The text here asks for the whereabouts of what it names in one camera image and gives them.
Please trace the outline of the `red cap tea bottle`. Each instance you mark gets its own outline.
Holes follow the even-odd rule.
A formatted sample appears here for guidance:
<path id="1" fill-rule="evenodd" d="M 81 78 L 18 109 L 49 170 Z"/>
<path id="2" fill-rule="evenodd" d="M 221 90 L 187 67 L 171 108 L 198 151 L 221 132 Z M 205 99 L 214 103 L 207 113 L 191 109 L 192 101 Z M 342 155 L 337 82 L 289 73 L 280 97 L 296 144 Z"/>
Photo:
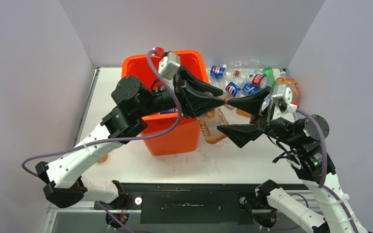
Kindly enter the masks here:
<path id="1" fill-rule="evenodd" d="M 228 104 L 228 99 L 224 99 L 224 102 L 225 102 L 224 104 L 225 107 L 227 107 L 230 110 L 234 110 L 234 107 Z"/>

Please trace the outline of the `orange drink bottle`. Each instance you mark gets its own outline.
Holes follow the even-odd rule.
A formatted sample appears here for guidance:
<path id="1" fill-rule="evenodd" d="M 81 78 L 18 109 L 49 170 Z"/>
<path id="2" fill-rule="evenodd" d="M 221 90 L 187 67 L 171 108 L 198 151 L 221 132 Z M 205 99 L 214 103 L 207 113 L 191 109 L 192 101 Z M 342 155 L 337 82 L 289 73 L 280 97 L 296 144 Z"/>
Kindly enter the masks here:
<path id="1" fill-rule="evenodd" d="M 248 112 L 245 112 L 243 110 L 240 110 L 240 109 L 236 109 L 236 113 L 239 114 L 239 115 L 242 115 L 244 117 L 251 117 L 252 114 L 248 113 Z"/>

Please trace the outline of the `orange label bottle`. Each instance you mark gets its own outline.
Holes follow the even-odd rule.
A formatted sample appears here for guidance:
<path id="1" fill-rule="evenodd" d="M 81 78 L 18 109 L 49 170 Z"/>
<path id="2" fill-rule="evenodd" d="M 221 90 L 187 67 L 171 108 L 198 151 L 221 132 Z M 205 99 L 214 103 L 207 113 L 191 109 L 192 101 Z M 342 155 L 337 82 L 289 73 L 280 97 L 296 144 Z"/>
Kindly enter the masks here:
<path id="1" fill-rule="evenodd" d="M 206 143 L 217 144 L 227 137 L 217 128 L 220 125 L 229 124 L 220 107 L 198 117 L 197 121 Z"/>

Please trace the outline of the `small orange juice bottle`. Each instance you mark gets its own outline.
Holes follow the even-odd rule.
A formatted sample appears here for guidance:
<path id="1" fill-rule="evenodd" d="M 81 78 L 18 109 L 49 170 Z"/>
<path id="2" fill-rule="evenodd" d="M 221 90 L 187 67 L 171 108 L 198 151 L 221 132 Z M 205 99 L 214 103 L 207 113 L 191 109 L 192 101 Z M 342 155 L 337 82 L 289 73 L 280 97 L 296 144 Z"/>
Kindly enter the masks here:
<path id="1" fill-rule="evenodd" d="M 100 158 L 97 163 L 104 163 L 106 160 L 108 159 L 108 154 L 106 154 L 105 156 L 103 156 L 102 158 Z"/>

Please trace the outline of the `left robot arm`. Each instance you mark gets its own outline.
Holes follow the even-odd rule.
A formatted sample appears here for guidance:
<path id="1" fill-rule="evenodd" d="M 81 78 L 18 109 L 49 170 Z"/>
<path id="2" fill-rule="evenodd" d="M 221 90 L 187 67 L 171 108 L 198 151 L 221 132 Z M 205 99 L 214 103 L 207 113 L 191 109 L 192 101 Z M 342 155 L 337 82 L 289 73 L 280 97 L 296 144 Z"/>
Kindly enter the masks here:
<path id="1" fill-rule="evenodd" d="M 224 104 L 223 92 L 197 79 L 185 66 L 180 67 L 169 88 L 150 91 L 135 76 L 123 77 L 111 96 L 116 106 L 95 129 L 74 148 L 52 162 L 40 162 L 35 169 L 45 182 L 46 199 L 59 208 L 82 200 L 107 203 L 113 209 L 125 204 L 125 191 L 116 181 L 96 181 L 83 173 L 98 160 L 128 142 L 147 128 L 144 117 L 181 106 L 185 117 L 197 118 Z"/>

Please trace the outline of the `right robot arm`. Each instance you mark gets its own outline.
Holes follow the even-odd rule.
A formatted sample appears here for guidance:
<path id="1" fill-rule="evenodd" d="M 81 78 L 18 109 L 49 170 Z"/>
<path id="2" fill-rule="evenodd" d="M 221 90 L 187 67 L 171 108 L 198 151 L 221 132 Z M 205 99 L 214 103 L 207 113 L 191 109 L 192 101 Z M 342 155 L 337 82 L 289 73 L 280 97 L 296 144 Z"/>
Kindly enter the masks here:
<path id="1" fill-rule="evenodd" d="M 266 135 L 277 144 L 289 147 L 283 158 L 298 179 L 308 188 L 320 208 L 316 213 L 288 194 L 279 184 L 268 180 L 255 188 L 254 204 L 283 213 L 307 233 L 364 233 L 339 183 L 325 138 L 329 135 L 327 121 L 309 115 L 293 100 L 292 90 L 280 84 L 226 103 L 252 115 L 248 124 L 222 125 L 224 133 L 236 146 Z"/>

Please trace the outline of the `pepsi bottle front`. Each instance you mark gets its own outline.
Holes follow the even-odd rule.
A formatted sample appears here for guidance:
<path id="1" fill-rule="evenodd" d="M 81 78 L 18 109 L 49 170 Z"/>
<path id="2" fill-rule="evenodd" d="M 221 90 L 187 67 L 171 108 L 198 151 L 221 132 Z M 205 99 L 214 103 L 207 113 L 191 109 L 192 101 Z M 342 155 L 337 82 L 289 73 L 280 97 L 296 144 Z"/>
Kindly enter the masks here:
<path id="1" fill-rule="evenodd" d="M 233 98 L 242 98 L 248 94 L 234 81 L 229 79 L 222 79 L 220 81 L 220 88 L 229 96 Z"/>

